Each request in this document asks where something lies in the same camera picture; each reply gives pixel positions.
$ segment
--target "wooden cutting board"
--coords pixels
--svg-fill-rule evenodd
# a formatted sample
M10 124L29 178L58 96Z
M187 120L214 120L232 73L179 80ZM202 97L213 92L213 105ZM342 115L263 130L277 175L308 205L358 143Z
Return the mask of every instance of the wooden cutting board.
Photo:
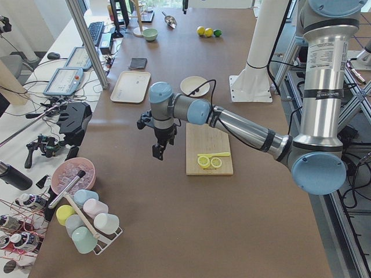
M185 170L187 175L233 175L232 156L219 157L220 168L203 169L197 163L198 153L231 152L228 134L208 125L187 123L185 138Z

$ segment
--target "blue joint cap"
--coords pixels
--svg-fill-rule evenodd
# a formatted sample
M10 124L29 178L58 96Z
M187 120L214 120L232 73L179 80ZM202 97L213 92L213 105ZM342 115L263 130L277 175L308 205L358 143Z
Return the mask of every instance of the blue joint cap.
M295 36L295 44L299 46L308 46L307 41L302 36Z
M206 100L195 100L187 111L187 119L195 125L203 125L208 120L210 103Z
M297 186L315 195L334 192L344 184L347 177L341 159L327 152L312 152L301 156L292 166L291 173Z
M157 82L150 87L150 103L161 103L173 94L173 88L166 82Z
M366 4L366 0L308 0L313 11L320 16L338 19L350 16Z

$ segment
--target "lemon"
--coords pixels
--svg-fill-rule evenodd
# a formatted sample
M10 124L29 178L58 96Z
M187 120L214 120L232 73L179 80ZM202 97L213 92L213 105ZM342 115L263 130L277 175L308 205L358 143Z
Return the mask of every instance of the lemon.
M214 31L211 28L206 28L205 29L205 36L212 36L214 34Z
M221 31L219 29L215 29L214 30L214 36L216 36L217 38L221 36Z
M222 165L222 162L220 158L211 158L210 164L214 168L220 168Z
M207 156L199 156L197 159L197 163L203 168L207 168L210 166L210 159Z
M199 26L199 27L197 28L197 34L198 34L199 36L203 36L204 33L205 33L205 27L204 27L204 26Z

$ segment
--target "label on robot arm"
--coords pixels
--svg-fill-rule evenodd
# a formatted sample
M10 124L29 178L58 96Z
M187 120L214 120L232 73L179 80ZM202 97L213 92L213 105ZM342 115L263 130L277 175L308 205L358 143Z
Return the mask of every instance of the label on robot arm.
M347 41L324 42L308 48L307 71L344 71L347 62Z

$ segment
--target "brown table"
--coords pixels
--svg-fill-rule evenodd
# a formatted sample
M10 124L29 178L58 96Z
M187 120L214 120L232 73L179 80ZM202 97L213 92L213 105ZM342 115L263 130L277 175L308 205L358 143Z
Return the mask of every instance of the brown table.
M215 78L216 104L287 132L279 97L270 104L230 100L228 76L244 68L254 31L251 10L164 11L178 27L168 28L156 10L155 42L128 29L109 75L110 89L100 97L79 153L96 166L93 189L118 215L124 234L102 255L82 255L54 217L30 278L331 277L308 195L284 166L231 137L234 175L186 176L185 125L159 161L152 157L153 130L136 127L150 108L148 99L137 105L110 101L130 59L146 57L151 83L167 81L180 92L188 76ZM199 25L219 28L223 35L200 38Z

